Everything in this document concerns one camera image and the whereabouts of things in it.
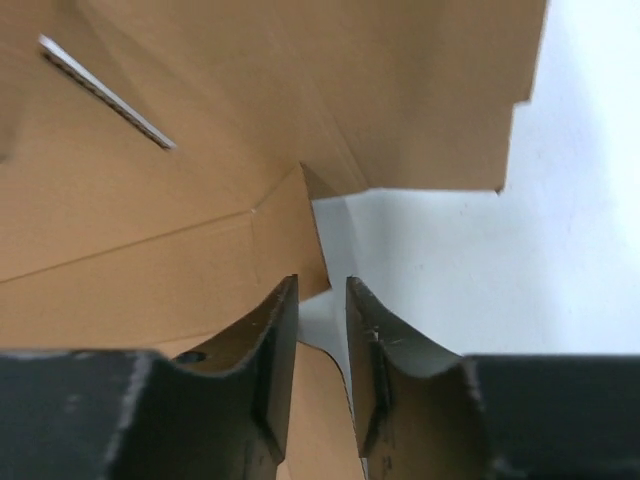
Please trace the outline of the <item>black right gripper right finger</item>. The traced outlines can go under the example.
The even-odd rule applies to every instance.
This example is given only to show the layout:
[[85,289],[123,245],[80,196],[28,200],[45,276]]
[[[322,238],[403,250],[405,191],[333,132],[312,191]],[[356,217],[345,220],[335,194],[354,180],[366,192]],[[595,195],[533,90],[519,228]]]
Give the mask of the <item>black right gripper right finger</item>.
[[458,355],[346,281],[354,429],[371,479],[635,479],[635,355]]

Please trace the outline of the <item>brown cardboard box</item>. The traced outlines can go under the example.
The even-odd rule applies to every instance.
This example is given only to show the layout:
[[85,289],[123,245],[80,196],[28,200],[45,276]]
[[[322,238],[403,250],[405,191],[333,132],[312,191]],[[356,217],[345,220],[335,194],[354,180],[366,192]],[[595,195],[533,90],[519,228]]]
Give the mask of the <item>brown cardboard box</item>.
[[[1,354],[175,357],[288,276],[312,204],[499,191],[543,1],[5,1]],[[272,479],[364,475],[344,376],[296,342]]]

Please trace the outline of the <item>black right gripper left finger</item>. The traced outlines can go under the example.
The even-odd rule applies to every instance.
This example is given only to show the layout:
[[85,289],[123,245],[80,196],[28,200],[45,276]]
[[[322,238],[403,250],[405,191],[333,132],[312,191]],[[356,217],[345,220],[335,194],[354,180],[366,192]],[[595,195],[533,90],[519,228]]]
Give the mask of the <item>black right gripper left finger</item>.
[[286,455],[299,318],[285,277],[175,357],[5,350],[5,479],[272,479]]

